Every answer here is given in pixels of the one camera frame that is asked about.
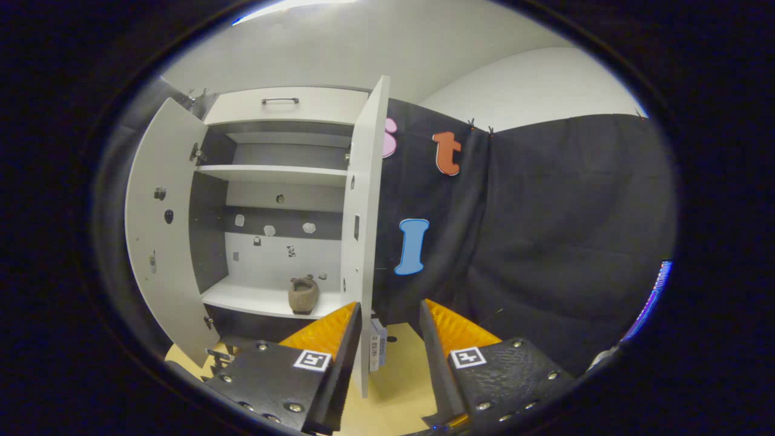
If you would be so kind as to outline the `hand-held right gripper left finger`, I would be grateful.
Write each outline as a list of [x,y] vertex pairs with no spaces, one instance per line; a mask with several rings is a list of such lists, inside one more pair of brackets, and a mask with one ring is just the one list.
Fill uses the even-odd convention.
[[360,304],[348,303],[281,342],[242,346],[205,386],[259,420],[298,432],[337,432],[361,326]]

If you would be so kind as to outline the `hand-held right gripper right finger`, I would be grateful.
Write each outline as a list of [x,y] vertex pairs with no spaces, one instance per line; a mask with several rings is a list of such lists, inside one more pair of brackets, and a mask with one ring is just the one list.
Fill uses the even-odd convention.
[[524,337],[499,339],[445,306],[419,306],[434,431],[528,431],[576,379]]

